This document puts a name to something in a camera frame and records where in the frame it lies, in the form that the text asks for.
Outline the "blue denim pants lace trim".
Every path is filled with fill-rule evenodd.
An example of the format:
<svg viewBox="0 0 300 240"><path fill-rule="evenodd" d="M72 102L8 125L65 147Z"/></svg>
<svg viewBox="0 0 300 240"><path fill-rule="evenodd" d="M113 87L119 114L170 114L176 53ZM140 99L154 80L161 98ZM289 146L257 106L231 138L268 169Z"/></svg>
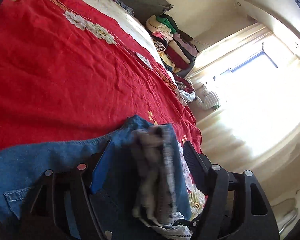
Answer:
<svg viewBox="0 0 300 240"><path fill-rule="evenodd" d="M90 197L106 239L190 239L191 217L180 144L170 124L133 116L84 141L19 145L0 151L0 239L20 239L46 170L65 172L114 144L101 189Z"/></svg>

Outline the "white knitted garment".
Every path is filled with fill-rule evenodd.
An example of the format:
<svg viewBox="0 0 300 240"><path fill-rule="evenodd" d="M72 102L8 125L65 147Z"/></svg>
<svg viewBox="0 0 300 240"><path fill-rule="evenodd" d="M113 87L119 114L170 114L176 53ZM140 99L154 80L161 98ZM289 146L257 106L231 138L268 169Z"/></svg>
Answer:
<svg viewBox="0 0 300 240"><path fill-rule="evenodd" d="M209 109L218 109L220 107L220 99L207 83L203 84L196 90L195 102L197 106L204 111Z"/></svg>

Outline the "cream curtain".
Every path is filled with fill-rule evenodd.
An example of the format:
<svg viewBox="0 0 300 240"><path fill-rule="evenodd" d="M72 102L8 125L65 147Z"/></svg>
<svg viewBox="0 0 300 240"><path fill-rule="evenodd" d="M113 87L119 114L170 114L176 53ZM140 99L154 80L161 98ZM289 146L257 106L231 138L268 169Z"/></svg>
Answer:
<svg viewBox="0 0 300 240"><path fill-rule="evenodd" d="M220 99L193 113L203 152L228 170L254 170L300 127L300 59L261 23L202 51L189 77Z"/></svg>

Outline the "loose pile of clothes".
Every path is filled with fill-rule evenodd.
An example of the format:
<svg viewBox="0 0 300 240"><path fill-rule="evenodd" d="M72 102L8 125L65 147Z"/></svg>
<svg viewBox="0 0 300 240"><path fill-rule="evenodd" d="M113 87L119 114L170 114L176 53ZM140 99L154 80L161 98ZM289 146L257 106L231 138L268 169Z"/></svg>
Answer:
<svg viewBox="0 0 300 240"><path fill-rule="evenodd" d="M177 74L173 73L173 77L179 89L179 95L183 98L183 100L186 103L191 103L194 101L196 98L196 92L193 88L193 85Z"/></svg>

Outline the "red floral bed cover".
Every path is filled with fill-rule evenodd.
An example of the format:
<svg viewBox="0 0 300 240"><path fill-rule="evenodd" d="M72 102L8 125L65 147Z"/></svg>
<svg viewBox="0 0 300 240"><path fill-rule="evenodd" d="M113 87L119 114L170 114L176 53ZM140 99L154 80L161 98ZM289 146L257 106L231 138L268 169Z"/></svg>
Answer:
<svg viewBox="0 0 300 240"><path fill-rule="evenodd" d="M152 54L82 0L0 5L0 220L26 211L48 170L67 170L152 125L174 147L202 136Z"/></svg>

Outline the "stack of folded clothes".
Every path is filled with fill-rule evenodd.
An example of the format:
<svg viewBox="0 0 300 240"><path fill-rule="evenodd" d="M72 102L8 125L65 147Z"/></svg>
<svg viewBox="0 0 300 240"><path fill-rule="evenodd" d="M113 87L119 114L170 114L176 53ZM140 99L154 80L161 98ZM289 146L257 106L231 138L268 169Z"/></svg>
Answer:
<svg viewBox="0 0 300 240"><path fill-rule="evenodd" d="M180 77L185 77L194 67L199 54L192 43L193 38L180 30L171 16L152 15L146 20L154 46L165 68Z"/></svg>

